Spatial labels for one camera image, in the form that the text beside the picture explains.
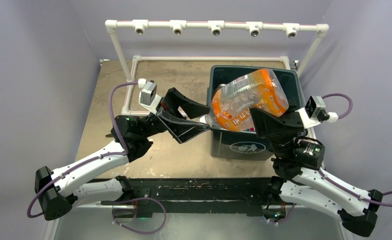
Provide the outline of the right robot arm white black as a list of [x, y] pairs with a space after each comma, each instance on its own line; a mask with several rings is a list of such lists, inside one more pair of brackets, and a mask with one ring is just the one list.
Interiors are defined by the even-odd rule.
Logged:
[[355, 187], [322, 169], [325, 146], [302, 133], [321, 122], [305, 108], [277, 117], [257, 107], [249, 109], [258, 138], [270, 141], [276, 177], [265, 189], [272, 204], [280, 200], [329, 215], [351, 233], [369, 237], [378, 219], [383, 194]]

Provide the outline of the orange label bottle corner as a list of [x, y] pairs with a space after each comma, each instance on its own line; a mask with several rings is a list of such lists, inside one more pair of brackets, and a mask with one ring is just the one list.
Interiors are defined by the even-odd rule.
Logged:
[[205, 121], [211, 127], [232, 132], [254, 128], [250, 108], [259, 108], [275, 117], [289, 108], [288, 98], [271, 68], [257, 69], [220, 87], [210, 101]]

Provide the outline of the dark green plastic bin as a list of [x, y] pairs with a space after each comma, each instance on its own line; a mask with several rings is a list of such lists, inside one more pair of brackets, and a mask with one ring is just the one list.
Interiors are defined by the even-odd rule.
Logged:
[[[208, 106], [211, 104], [214, 94], [225, 84], [261, 68], [261, 66], [241, 65], [213, 66], [210, 70], [206, 104]], [[280, 68], [273, 68], [272, 70], [288, 100], [298, 108], [301, 108], [303, 105], [303, 94], [301, 93], [300, 82], [296, 72]], [[273, 155], [273, 152], [269, 150], [271, 142], [267, 139], [257, 138], [254, 130], [234, 132], [213, 126], [210, 132], [210, 155], [212, 157], [245, 161], [266, 161]]]

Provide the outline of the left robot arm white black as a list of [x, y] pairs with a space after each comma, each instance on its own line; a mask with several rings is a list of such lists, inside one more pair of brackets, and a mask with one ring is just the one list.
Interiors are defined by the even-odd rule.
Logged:
[[152, 147], [150, 137], [154, 135], [167, 132], [183, 144], [209, 130], [207, 124], [196, 122], [195, 118], [208, 114], [210, 108], [176, 88], [159, 96], [154, 90], [142, 87], [139, 104], [149, 111], [148, 115], [112, 117], [113, 140], [100, 150], [60, 168], [44, 166], [36, 171], [32, 202], [39, 203], [45, 220], [56, 220], [72, 208], [88, 203], [130, 203], [133, 191], [124, 177], [105, 182], [95, 182], [95, 178], [143, 157]]

